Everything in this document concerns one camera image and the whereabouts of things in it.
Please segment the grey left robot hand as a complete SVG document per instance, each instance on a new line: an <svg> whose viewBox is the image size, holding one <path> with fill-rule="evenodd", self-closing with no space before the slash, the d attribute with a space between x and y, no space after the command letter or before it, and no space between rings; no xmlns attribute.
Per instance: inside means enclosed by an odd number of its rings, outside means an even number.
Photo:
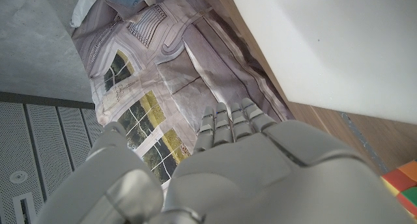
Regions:
<svg viewBox="0 0 417 224"><path fill-rule="evenodd" d="M249 98L208 107L167 189L110 122L37 223L411 223L367 161Z"/></svg>

